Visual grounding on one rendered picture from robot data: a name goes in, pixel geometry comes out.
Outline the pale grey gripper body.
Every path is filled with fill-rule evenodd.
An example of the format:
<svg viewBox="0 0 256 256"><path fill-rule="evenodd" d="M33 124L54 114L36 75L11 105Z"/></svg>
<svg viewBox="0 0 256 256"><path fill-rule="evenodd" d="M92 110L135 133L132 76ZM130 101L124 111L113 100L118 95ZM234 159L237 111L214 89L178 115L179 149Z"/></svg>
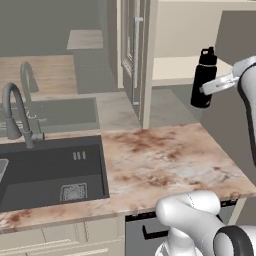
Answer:
<svg viewBox="0 0 256 256"><path fill-rule="evenodd" d="M235 86L238 80L238 76L229 73L204 83L200 88L200 92L204 95L212 95Z"/></svg>

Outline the grey flat cabinet door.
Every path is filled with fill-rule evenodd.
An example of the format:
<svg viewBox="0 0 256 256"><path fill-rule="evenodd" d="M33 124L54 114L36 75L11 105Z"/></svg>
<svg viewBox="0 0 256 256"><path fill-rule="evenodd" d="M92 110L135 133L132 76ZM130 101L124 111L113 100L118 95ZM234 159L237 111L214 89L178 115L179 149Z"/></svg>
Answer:
<svg viewBox="0 0 256 256"><path fill-rule="evenodd" d="M224 11L215 48L217 56L230 65L256 56L256 11Z"/></svg>

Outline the grey open cabinet door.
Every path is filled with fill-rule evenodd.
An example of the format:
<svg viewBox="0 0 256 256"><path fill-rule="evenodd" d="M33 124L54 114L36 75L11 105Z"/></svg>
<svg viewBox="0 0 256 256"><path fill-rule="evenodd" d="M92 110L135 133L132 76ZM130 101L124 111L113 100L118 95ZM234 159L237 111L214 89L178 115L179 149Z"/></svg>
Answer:
<svg viewBox="0 0 256 256"><path fill-rule="evenodd" d="M123 86L130 104L143 129L149 127L154 47L158 0L120 0L120 40ZM136 95L140 105L132 105L133 23L143 17L140 24L139 89Z"/></svg>

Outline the dark grey sink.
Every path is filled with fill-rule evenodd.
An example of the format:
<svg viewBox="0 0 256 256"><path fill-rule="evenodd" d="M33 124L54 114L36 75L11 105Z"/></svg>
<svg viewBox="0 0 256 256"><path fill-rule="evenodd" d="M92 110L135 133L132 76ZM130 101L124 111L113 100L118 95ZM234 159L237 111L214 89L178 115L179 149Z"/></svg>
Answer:
<svg viewBox="0 0 256 256"><path fill-rule="evenodd" d="M0 212L109 196L99 135L0 144Z"/></svg>

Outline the grey curved faucet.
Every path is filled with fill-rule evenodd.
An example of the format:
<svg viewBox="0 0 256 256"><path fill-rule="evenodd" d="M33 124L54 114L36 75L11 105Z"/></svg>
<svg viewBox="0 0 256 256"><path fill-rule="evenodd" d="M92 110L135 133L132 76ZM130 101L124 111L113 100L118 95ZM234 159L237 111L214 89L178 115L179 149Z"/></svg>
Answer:
<svg viewBox="0 0 256 256"><path fill-rule="evenodd" d="M23 125L23 130L19 129L18 125L16 124L15 118L13 116L13 112L11 108L11 94L14 95L19 116ZM9 140L16 140L21 137L24 137L26 147L28 149L32 149L35 146L37 141L43 141L45 139L45 135L42 132L37 134L34 134L32 132L29 125L28 118L26 116L21 93L18 87L12 82L7 83L3 88L2 107L3 107L3 113L6 121L7 138Z"/></svg>

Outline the cream lower cupboards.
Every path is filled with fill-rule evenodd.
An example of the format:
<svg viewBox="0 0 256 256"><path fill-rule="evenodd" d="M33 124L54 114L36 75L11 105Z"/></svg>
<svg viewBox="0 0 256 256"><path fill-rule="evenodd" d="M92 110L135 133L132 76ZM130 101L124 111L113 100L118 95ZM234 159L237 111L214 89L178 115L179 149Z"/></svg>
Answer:
<svg viewBox="0 0 256 256"><path fill-rule="evenodd" d="M125 256L124 220L91 220L0 234L0 256Z"/></svg>

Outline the black water bottle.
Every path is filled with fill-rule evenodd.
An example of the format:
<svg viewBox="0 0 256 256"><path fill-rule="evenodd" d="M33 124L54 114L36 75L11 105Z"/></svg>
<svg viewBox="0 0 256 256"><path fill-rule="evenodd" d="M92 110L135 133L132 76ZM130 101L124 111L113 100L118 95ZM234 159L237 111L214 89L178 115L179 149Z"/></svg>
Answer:
<svg viewBox="0 0 256 256"><path fill-rule="evenodd" d="M217 73L217 56L214 48L204 48L201 50L199 63L196 66L193 81L190 104L196 108L208 108L211 102L211 95L205 95L202 91L202 85L214 80Z"/></svg>

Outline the cream open cabinet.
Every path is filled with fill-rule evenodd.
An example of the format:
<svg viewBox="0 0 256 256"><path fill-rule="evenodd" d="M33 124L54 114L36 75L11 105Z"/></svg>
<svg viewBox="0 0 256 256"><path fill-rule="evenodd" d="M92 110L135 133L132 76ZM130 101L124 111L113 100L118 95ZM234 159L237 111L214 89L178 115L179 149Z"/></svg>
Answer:
<svg viewBox="0 0 256 256"><path fill-rule="evenodd" d="M153 85L192 83L201 50L215 48L222 13L245 10L256 11L256 0L159 0ZM233 65L218 57L217 74Z"/></svg>

